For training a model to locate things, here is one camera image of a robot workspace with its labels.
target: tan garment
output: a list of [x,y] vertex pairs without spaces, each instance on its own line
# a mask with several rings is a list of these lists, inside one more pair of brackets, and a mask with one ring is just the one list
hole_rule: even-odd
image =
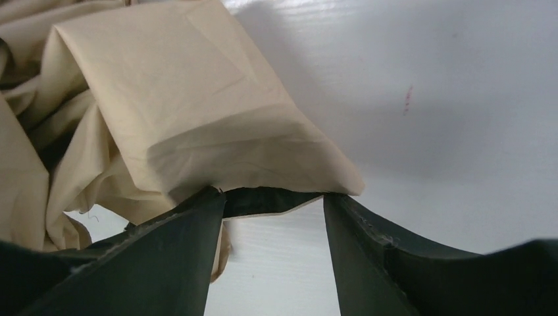
[[63,211],[139,224],[205,186],[362,192],[219,0],[77,2],[0,7],[0,238],[82,248]]

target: cloth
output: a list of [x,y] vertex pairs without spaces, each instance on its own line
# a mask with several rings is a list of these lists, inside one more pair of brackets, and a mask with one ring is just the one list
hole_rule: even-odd
[[83,248],[64,211],[140,224],[206,186],[363,191],[219,0],[129,3],[1,5],[1,239]]

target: red mark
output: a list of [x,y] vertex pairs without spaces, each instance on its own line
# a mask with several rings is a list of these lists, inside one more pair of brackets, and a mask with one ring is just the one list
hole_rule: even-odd
[[403,115],[407,114],[407,112],[409,112],[409,104],[411,104],[411,94],[413,92],[413,85],[411,84],[411,87],[409,88],[409,91],[407,91],[407,96],[405,97],[405,110],[403,110]]

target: white surface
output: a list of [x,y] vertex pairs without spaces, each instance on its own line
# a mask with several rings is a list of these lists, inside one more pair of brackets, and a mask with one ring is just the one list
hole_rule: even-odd
[[[558,236],[556,1],[225,3],[360,166],[369,209],[481,253]],[[238,221],[206,315],[339,315],[324,227],[319,202]]]

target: folded fabric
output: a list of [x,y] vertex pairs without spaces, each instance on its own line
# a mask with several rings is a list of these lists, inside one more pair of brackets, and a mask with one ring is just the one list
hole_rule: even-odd
[[12,1],[0,23],[2,240],[83,248],[64,211],[139,224],[206,186],[364,188],[219,0]]

